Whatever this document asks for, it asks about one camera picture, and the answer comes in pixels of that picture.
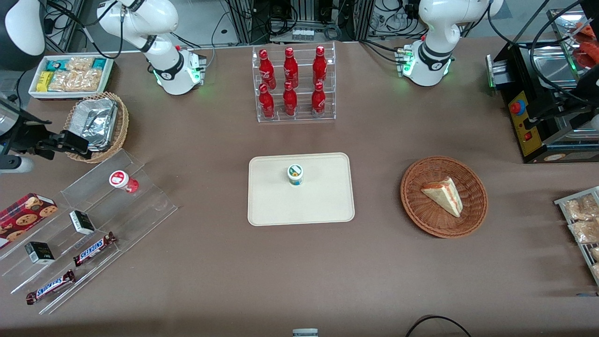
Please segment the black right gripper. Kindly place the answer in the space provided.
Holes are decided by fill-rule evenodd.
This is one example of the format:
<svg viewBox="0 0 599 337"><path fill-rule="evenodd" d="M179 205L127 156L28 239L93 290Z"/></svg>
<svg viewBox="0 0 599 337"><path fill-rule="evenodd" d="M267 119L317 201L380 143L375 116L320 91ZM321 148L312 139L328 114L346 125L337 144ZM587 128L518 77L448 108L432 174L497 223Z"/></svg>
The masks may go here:
<svg viewBox="0 0 599 337"><path fill-rule="evenodd" d="M62 130L54 134L54 143L40 143L49 140L53 132L47 130L43 124L27 125L27 121L18 117L15 125L6 133L6 153L13 151L18 154L37 155L47 160L53 160L56 152L91 158L88 141L83 137L69 130Z"/></svg>

